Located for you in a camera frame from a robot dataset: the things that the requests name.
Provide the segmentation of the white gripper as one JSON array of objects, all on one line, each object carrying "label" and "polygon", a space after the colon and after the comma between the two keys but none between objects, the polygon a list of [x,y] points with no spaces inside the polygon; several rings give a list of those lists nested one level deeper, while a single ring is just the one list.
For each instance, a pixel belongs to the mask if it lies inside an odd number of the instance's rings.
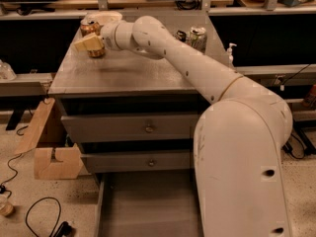
[{"label": "white gripper", "polygon": [[134,50],[136,42],[132,28],[133,23],[112,21],[104,24],[101,29],[103,40],[95,33],[90,33],[74,42],[73,46],[77,51],[99,51],[104,48],[104,44],[110,50]]}]

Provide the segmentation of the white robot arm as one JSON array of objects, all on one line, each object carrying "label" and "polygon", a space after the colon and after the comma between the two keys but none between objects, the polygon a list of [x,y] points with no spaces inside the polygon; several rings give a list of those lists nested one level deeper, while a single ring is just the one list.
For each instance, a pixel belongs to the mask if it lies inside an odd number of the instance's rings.
[{"label": "white robot arm", "polygon": [[176,39],[151,16],[109,21],[73,45],[164,58],[210,103],[194,135],[204,237],[292,237],[280,163],[292,114],[283,98]]}]

